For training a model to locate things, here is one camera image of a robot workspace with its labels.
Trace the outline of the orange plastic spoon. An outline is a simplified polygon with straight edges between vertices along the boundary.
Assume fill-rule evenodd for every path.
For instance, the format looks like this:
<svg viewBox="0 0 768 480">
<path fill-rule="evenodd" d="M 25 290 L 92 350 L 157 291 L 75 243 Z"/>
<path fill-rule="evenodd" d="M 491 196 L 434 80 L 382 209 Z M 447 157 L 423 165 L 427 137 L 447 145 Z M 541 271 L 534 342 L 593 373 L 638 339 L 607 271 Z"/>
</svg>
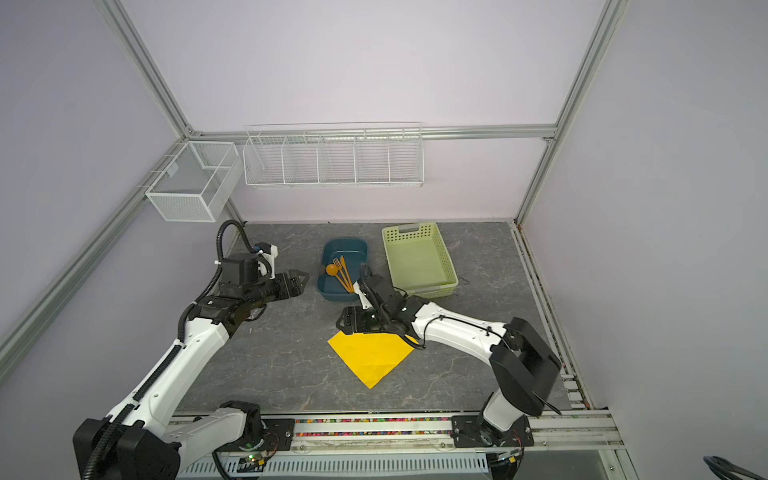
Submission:
<svg viewBox="0 0 768 480">
<path fill-rule="evenodd" d="M 340 272 L 339 267 L 336 264 L 328 264 L 325 268 L 325 271 L 327 275 L 334 277 L 348 293 L 351 293 L 343 274 Z"/>
</svg>

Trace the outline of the orange plastic fork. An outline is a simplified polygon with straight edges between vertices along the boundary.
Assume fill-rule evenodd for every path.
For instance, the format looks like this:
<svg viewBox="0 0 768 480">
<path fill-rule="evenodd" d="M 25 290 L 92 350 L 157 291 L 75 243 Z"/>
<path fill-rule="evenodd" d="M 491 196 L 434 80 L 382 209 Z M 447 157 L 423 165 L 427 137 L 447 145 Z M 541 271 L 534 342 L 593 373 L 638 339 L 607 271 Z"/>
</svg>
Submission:
<svg viewBox="0 0 768 480">
<path fill-rule="evenodd" d="M 345 289 L 349 293 L 353 293 L 354 292 L 353 283 L 351 282 L 351 279 L 350 279 L 350 277 L 349 277 L 349 275 L 348 275 L 348 273 L 347 273 L 347 271 L 346 271 L 342 261 L 339 258 L 334 258 L 333 259 L 333 264 L 336 267 L 336 271 L 337 271 L 336 277 L 340 280 L 340 282 L 344 285 Z"/>
</svg>

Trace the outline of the yellow paper napkin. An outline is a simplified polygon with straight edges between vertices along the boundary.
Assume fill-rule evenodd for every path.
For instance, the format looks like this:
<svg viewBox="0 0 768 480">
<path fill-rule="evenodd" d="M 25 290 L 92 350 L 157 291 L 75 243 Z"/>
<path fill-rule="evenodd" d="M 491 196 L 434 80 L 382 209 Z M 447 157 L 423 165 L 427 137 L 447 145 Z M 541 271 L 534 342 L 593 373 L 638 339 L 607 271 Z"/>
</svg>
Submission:
<svg viewBox="0 0 768 480">
<path fill-rule="evenodd" d="M 398 336 L 384 333 L 339 332 L 328 344 L 368 389 L 373 389 L 414 350 Z"/>
</svg>

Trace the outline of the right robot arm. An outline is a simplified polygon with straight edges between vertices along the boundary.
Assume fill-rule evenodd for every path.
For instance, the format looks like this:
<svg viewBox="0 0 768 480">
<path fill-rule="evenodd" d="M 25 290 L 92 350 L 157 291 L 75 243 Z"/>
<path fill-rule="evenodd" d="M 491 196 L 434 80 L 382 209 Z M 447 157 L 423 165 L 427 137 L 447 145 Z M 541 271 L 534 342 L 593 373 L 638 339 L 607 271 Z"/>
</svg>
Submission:
<svg viewBox="0 0 768 480">
<path fill-rule="evenodd" d="M 548 397 L 560 377 L 562 363 L 535 328 L 515 317 L 492 322 L 447 310 L 436 302 L 410 295 L 366 265 L 355 283 L 358 306 L 348 306 L 336 321 L 345 335 L 390 334 L 418 350 L 435 342 L 468 354 L 487 365 L 497 390 L 477 416 L 451 419 L 459 448 L 524 448 L 530 417 L 549 408 Z"/>
</svg>

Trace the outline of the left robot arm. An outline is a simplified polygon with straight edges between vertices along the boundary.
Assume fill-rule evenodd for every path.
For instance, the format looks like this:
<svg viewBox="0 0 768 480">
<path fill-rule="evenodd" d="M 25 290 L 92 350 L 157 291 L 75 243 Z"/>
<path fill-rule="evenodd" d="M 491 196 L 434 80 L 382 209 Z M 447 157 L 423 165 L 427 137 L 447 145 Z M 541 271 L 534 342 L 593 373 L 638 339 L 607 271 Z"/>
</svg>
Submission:
<svg viewBox="0 0 768 480">
<path fill-rule="evenodd" d="M 215 247 L 216 270 L 183 310 L 164 356 L 108 414 L 75 431 L 81 478 L 174 479 L 223 446 L 265 443 L 261 408 L 245 401 L 227 401 L 186 427 L 168 429 L 192 384 L 239 327 L 259 319 L 269 304 L 302 295 L 310 278 L 297 269 L 277 271 L 277 247 L 251 242 L 240 221 L 221 224 Z"/>
</svg>

